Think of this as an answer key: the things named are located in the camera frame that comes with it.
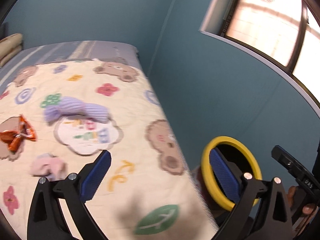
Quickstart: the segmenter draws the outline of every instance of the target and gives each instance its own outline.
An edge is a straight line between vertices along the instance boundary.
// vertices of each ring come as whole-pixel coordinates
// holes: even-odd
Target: leaf
[[[159,207],[140,220],[135,235],[153,235],[165,231],[174,224],[178,214],[178,205]]]

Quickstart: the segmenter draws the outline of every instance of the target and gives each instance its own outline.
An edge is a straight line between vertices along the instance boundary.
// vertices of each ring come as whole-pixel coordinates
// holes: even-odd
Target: yellow rim
[[[236,139],[227,136],[219,136],[214,138],[210,143],[208,143],[208,145],[204,148],[201,158],[201,170],[204,183],[214,201],[223,209],[231,211],[235,204],[232,201],[230,201],[219,188],[209,162],[210,151],[217,147],[217,145],[219,144],[228,144],[239,150],[249,162],[253,171],[253,176],[256,179],[262,180],[262,174],[260,167],[252,153],[246,146],[244,146],[241,142],[237,141]]]

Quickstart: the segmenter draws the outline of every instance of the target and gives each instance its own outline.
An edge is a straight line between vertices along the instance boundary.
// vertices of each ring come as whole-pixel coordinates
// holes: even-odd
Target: purple headband
[[[102,123],[106,123],[108,120],[108,109],[106,107],[84,103],[72,97],[62,97],[57,106],[47,106],[44,110],[44,119],[46,122],[53,122],[63,115],[75,114],[83,114]]]

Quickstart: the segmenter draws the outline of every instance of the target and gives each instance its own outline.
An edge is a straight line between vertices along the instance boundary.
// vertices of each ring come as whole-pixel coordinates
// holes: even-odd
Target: metal screw
[[[281,183],[281,179],[278,178],[278,177],[275,177],[273,180],[275,181],[276,184],[280,184]]]
[[[246,179],[252,179],[252,174],[249,173],[249,172],[246,172],[245,174],[243,174],[243,176],[244,176]]]
[[[76,173],[71,173],[68,176],[68,179],[70,179],[70,180],[75,180],[76,178],[77,178],[77,174]]]
[[[44,184],[46,180],[47,179],[45,177],[42,177],[42,178],[39,179],[39,183],[40,184]]]

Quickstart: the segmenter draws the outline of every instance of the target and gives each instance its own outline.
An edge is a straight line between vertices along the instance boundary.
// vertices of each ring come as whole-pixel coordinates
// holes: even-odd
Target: orange bow
[[[23,138],[36,141],[36,131],[22,115],[19,118],[18,131],[0,132],[0,139],[8,144],[8,149],[12,152],[16,152],[19,149]]]

